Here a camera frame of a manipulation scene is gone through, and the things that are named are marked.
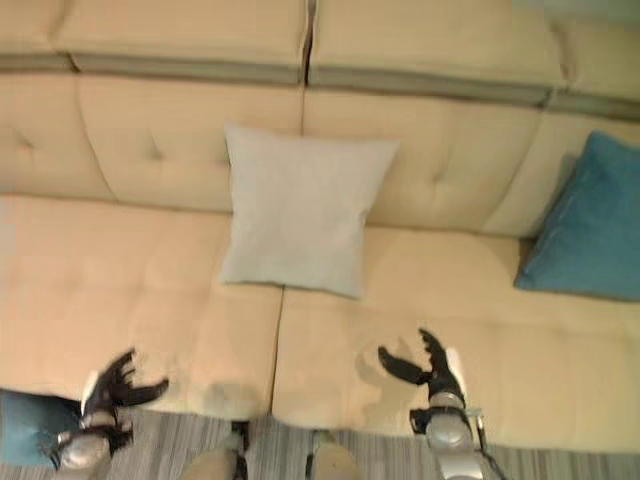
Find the robot leg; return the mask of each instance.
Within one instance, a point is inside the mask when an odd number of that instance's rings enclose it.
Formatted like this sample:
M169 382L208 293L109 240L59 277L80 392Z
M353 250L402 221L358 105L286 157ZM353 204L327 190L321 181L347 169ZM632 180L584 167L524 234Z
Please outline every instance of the robot leg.
M229 436L213 450L198 455L180 480L247 480L244 452L248 431L248 423L234 422Z
M307 459L309 480L362 480L349 451L326 431L313 434L313 454Z

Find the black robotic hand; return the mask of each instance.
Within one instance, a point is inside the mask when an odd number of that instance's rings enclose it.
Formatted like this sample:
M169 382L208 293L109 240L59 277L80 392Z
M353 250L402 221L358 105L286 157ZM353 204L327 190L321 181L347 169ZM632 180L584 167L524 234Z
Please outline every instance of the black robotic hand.
M65 463L65 449L68 449L67 452L73 451L70 446L74 442L75 445L82 445L83 441L95 443L96 439L106 440L110 456L128 445L133 440L133 426L130 421L121 421L118 409L152 402L167 391L167 378L155 385L133 386L131 380L135 368L131 363L134 354L134 349L129 350L97 376L82 405L80 431L61 433L58 444L49 452L49 458L56 469L60 468L61 463Z
M427 353L431 354L431 370L424 371L419 366L394 357L385 347L378 348L378 358L384 369L400 380L414 385L429 385L429 398L442 392L449 392L465 403L464 394L455 375L449 368L447 352L440 341L428 330L419 329Z
M113 361L100 374L89 397L83 416L96 412L108 412L116 417L118 407L134 407L157 400L169 388L169 379L164 378L155 385L134 388L131 378L136 369L131 366L135 350L131 349Z

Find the pillow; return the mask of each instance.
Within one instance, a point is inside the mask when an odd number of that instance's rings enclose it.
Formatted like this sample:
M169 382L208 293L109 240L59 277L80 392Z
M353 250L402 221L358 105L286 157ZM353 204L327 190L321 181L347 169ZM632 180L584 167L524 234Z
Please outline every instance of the pillow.
M363 227L398 143L225 133L233 221L219 280L360 296Z
M640 300L640 148L590 135L516 286Z
M78 430L79 410L70 400L0 390L0 462L53 466L45 452L59 433Z

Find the white pillow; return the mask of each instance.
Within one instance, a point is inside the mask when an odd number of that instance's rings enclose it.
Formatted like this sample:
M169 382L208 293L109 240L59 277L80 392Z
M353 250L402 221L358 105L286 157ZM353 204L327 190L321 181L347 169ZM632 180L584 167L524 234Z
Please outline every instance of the white pillow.
M234 214L220 281L359 297L362 230L398 142L225 133Z

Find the gray trim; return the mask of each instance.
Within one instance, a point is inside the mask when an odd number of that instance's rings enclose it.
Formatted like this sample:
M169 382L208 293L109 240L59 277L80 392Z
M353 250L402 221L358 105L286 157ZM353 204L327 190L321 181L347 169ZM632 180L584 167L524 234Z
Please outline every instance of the gray trim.
M71 57L66 53L0 54L0 72L74 71Z
M582 93L558 92L548 104L549 110L583 113L621 120L640 121L640 102Z
M553 91L552 86L543 85L492 83L412 72L324 66L311 66L309 85L377 93L436 95L528 106L542 105Z
M186 77L222 81L248 81L296 85L302 78L301 67L289 65L258 65L200 59L129 57L72 53L81 72L124 73L141 76Z

